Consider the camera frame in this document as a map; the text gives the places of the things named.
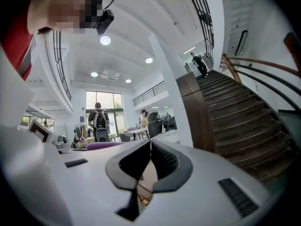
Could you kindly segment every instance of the purple object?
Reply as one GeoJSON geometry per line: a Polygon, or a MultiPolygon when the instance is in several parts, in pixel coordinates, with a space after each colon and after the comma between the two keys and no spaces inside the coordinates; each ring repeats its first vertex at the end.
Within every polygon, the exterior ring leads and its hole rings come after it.
{"type": "Polygon", "coordinates": [[[87,145],[87,151],[105,149],[116,145],[126,144],[127,142],[92,142],[87,145]]]}

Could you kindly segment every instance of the black metal railing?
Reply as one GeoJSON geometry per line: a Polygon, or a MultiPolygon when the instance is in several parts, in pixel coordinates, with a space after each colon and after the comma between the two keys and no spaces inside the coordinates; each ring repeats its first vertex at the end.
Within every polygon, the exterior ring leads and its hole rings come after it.
{"type": "Polygon", "coordinates": [[[57,67],[58,74],[60,76],[61,83],[66,92],[66,95],[67,95],[69,101],[71,101],[71,94],[70,94],[70,91],[69,91],[69,88],[68,88],[68,85],[66,82],[64,68],[63,68],[61,38],[62,38],[61,31],[53,31],[53,49],[55,52],[55,64],[57,67]]]}
{"type": "Polygon", "coordinates": [[[155,97],[156,95],[162,93],[163,91],[167,90],[166,89],[166,84],[165,82],[161,82],[160,84],[154,86],[153,88],[149,89],[148,91],[144,92],[142,95],[136,97],[133,99],[134,106],[152,98],[155,97]]]}
{"type": "Polygon", "coordinates": [[[262,64],[262,65],[266,65],[266,66],[270,66],[270,67],[273,67],[273,68],[277,68],[279,70],[282,70],[282,71],[286,71],[290,74],[293,74],[299,78],[301,78],[301,73],[296,71],[296,70],[293,70],[291,68],[288,68],[288,67],[285,67],[283,65],[278,65],[278,64],[275,64],[275,63],[271,63],[271,62],[266,62],[266,61],[261,61],[261,60],[256,60],[256,59],[249,59],[249,58],[238,58],[238,57],[223,57],[223,59],[225,60],[225,62],[222,62],[222,64],[226,64],[226,66],[223,66],[221,65],[222,68],[225,68],[225,69],[229,69],[230,71],[232,70],[232,75],[233,73],[239,73],[239,74],[242,74],[244,76],[247,76],[249,77],[250,79],[256,81],[256,82],[259,82],[260,84],[264,85],[265,87],[269,88],[270,90],[272,90],[273,92],[275,92],[277,95],[279,95],[280,97],[282,97],[292,108],[294,108],[294,110],[298,113],[298,114],[301,114],[301,108],[290,98],[288,97],[285,93],[281,92],[280,90],[278,90],[277,88],[275,88],[274,86],[272,86],[271,84],[261,80],[261,79],[258,79],[257,77],[253,76],[253,75],[250,75],[248,73],[245,73],[243,71],[240,71],[238,69],[236,69],[237,67],[239,68],[243,68],[243,69],[246,69],[246,70],[249,70],[249,71],[252,71],[252,72],[255,72],[255,73],[259,73],[259,74],[262,74],[262,75],[265,75],[283,85],[285,85],[287,88],[291,89],[292,91],[294,91],[297,95],[299,95],[301,97],[301,90],[299,88],[297,88],[296,86],[294,86],[293,84],[291,84],[289,81],[286,81],[284,79],[281,79],[279,78],[278,76],[274,75],[274,74],[271,74],[271,73],[268,73],[264,70],[261,70],[261,69],[257,69],[257,68],[253,68],[251,66],[245,66],[245,65],[239,65],[239,64],[234,64],[232,63],[230,60],[235,60],[235,61],[247,61],[247,62],[255,62],[255,63],[259,63],[259,64],[262,64]]]}
{"type": "Polygon", "coordinates": [[[207,0],[191,0],[198,14],[205,39],[206,53],[214,61],[214,34],[207,0]]]}

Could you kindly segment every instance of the backpack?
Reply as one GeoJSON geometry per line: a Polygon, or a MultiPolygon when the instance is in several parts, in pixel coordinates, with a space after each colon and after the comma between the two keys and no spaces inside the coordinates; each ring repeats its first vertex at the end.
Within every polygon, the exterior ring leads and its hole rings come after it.
{"type": "Polygon", "coordinates": [[[95,110],[93,112],[96,112],[96,115],[93,119],[93,126],[95,128],[99,128],[99,127],[106,128],[105,123],[106,123],[107,120],[106,120],[104,114],[102,113],[102,111],[98,112],[98,111],[95,110]]]}

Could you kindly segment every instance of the black light fixture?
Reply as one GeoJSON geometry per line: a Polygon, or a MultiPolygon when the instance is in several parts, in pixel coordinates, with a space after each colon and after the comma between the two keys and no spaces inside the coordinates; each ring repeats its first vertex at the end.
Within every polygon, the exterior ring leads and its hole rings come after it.
{"type": "Polygon", "coordinates": [[[238,56],[240,54],[240,52],[242,51],[243,47],[244,47],[244,44],[245,44],[245,41],[246,41],[246,38],[248,36],[248,30],[244,30],[242,31],[241,33],[241,36],[240,36],[240,40],[239,40],[239,43],[238,43],[238,47],[236,49],[236,52],[235,52],[235,56],[238,56]]]}

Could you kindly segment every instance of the person in red shirt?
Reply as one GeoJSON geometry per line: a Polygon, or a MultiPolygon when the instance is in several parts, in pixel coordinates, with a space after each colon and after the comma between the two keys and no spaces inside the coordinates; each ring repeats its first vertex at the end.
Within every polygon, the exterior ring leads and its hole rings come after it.
{"type": "MultiPolygon", "coordinates": [[[[97,8],[102,0],[97,1],[97,8]]],[[[33,34],[87,28],[95,5],[91,0],[1,0],[1,48],[24,80],[31,70],[33,34]]]]}

